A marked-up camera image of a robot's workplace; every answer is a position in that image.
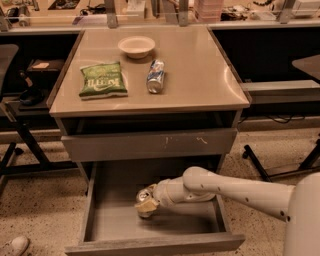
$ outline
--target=speckled floor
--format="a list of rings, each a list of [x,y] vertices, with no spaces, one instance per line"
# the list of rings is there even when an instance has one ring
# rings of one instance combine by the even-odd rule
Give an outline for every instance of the speckled floor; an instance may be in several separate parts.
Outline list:
[[[221,174],[259,179],[251,161],[242,158],[246,144],[266,168],[299,163],[314,148],[319,127],[319,118],[294,120],[288,124],[271,121],[257,124],[247,120],[239,125],[240,132]],[[0,152],[4,152],[7,145],[1,141],[0,144]],[[16,158],[16,164],[35,162],[25,146],[21,147],[25,153]],[[51,160],[68,159],[60,142],[41,142],[41,147]],[[277,182],[296,184],[301,178],[294,176]],[[24,234],[31,240],[24,255],[65,255],[65,246],[78,243],[85,191],[86,184],[78,170],[7,176],[0,189],[0,244]],[[223,199],[231,231],[244,234],[246,240],[237,251],[201,255],[282,255],[285,223]]]

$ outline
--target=closed drawer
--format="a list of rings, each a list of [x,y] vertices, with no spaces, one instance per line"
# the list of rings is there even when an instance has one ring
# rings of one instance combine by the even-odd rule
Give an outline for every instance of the closed drawer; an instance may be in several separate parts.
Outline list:
[[[137,192],[193,165],[186,158],[108,161],[92,172],[80,242],[67,255],[177,255],[236,250],[219,196],[201,203],[158,209],[142,219],[134,208]]]
[[[228,153],[235,128],[63,136],[72,161],[104,161]]]

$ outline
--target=small bowl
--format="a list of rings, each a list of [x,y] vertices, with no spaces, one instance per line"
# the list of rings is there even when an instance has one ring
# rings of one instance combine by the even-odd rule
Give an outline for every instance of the small bowl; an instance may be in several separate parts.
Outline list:
[[[145,36],[131,36],[120,40],[118,47],[132,59],[142,59],[155,47],[155,42]]]

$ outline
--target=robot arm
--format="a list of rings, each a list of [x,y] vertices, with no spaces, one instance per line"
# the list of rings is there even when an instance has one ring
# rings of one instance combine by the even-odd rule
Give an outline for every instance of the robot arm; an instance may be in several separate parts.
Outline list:
[[[141,217],[149,217],[158,207],[180,202],[208,201],[219,194],[285,221],[294,188],[224,177],[200,167],[190,167],[182,177],[163,180],[141,190],[135,207]]]
[[[191,167],[182,177],[141,190],[135,207],[147,218],[158,207],[210,200],[215,194],[286,221],[284,256],[319,255],[320,173],[307,176],[297,186],[288,186],[224,177]]]

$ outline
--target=aluminum can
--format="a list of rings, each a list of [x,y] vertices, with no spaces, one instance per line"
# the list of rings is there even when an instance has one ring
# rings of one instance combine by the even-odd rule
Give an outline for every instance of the aluminum can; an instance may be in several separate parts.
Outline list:
[[[147,88],[150,93],[157,94],[163,89],[164,62],[153,60],[147,77]]]

